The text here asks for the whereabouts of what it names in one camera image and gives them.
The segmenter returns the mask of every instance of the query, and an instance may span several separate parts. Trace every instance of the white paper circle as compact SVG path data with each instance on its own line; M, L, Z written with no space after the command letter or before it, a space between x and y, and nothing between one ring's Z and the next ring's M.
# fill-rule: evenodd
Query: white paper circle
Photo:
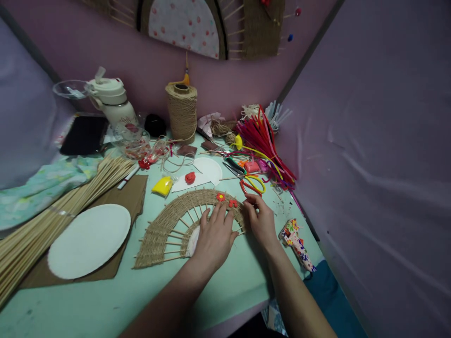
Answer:
M50 271L62 279L93 272L121 247L130 222L130 213L118 204L103 204L79 214L50 246Z

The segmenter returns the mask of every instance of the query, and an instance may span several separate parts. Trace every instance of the cardboard sheet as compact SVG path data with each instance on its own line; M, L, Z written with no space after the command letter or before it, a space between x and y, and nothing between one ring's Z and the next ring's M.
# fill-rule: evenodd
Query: cardboard sheet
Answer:
M116 186L107 191L98 200L96 200L88 209L96 207L102 204L119 204L130 212L132 218L132 226L136 220L136 217L142 213L142 206L144 204L144 196L146 193L147 176L135 175L130 181L122 188L118 190ZM28 273L27 277L22 281L20 289L30 289L51 285L62 285L75 282L92 282L103 279L112 279L119 269L119 264L122 260L125 247L127 245L130 232L120 249L99 269L93 273L77 279L60 279L55 276L47 265L46 252L39 261L35 264L33 269Z

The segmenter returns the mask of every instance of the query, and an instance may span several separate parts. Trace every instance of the teal fabric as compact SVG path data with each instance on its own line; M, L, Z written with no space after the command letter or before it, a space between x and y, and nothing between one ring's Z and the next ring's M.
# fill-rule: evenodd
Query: teal fabric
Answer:
M0 191L0 230L29 220L64 193L91 180L101 160L100 156L66 156L41 167L25 185Z
M335 279L326 261L317 265L318 271L309 280L304 280L307 289L316 300L332 329L338 338L366 338L367 335L352 311L341 287ZM285 331L279 305L271 300L268 308L262 311L262 316L269 329L288 337Z

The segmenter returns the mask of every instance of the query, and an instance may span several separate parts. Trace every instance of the purple fabric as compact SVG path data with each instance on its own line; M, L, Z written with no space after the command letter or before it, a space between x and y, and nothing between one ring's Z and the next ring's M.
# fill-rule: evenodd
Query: purple fabric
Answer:
M283 102L296 196L378 337L451 335L450 60L449 1L346 0Z
M0 19L0 190L23 185L58 154L56 136L75 113Z

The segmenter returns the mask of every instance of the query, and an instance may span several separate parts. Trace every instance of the small red flower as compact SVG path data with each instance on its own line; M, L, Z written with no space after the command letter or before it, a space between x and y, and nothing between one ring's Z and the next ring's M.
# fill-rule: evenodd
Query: small red flower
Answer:
M216 195L216 199L217 199L219 202L223 202L223 201L226 200L226 195L223 194L223 193L221 193L221 192L218 192L218 194Z
M238 207L238 202L236 200L230 200L229 207Z
M141 169L146 169L146 170L150 169L150 163L146 159L139 160L138 164L140 165Z

